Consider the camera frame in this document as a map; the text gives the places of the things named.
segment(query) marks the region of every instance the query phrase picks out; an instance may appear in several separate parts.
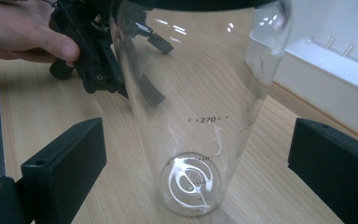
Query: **light wooden table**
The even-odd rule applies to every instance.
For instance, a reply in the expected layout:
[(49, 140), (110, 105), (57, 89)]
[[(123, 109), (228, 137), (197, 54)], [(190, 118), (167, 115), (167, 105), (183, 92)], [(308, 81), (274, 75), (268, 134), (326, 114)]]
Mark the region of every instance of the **light wooden table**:
[(0, 61), (6, 171), (18, 180), (21, 164), (58, 135), (80, 121), (103, 118), (108, 163), (74, 223), (342, 223), (287, 167), (287, 158), (297, 117), (355, 134), (277, 84), (221, 206), (208, 216), (187, 218), (158, 205), (129, 101), (108, 92), (88, 94), (79, 78), (59, 81), (48, 68)]

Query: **black mechanical arm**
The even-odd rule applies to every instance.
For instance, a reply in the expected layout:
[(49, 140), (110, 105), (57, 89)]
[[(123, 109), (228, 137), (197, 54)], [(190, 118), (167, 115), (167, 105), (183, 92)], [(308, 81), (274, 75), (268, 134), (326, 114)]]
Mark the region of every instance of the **black mechanical arm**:
[[(116, 19), (115, 12), (120, 3), (120, 0), (58, 0), (54, 5), (56, 10), (51, 15), (53, 28), (74, 39), (80, 47), (80, 57), (75, 62), (75, 69), (88, 93), (117, 91), (128, 98), (121, 68), (111, 50), (112, 36), (109, 27), (109, 17)], [(123, 32), (131, 38), (145, 36), (161, 53), (168, 54), (173, 46), (145, 24), (146, 11), (150, 8), (138, 5), (133, 8), (136, 9), (133, 10), (135, 14), (130, 16), (135, 18), (134, 22), (130, 22)], [(67, 79), (73, 70), (73, 67), (66, 66), (62, 60), (57, 60), (50, 67), (50, 73), (62, 80)], [(145, 83), (142, 85), (150, 92), (158, 93), (147, 80)]]

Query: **clear plastic bottle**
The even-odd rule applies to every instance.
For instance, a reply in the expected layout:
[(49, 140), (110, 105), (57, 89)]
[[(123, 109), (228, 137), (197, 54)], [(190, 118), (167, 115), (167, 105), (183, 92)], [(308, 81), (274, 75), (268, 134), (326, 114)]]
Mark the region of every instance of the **clear plastic bottle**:
[(288, 1), (125, 0), (111, 31), (160, 200), (224, 199), (291, 27)]

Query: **finger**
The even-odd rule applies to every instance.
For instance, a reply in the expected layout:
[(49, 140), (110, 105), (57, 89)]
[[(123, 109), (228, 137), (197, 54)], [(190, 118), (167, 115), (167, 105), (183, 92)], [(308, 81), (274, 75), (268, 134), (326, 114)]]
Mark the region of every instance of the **finger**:
[(68, 67), (75, 67), (74, 63), (66, 62), (66, 66)]
[(15, 55), (12, 55), (8, 50), (0, 49), (0, 59), (14, 60), (18, 58)]
[(77, 43), (66, 35), (59, 34), (49, 28), (34, 32), (38, 47), (67, 62), (74, 62), (80, 54)]
[(33, 63), (52, 63), (56, 59), (56, 57), (54, 57), (53, 55), (41, 50), (12, 50), (9, 52), (9, 54), (12, 55), (13, 58), (23, 59), (24, 61)]

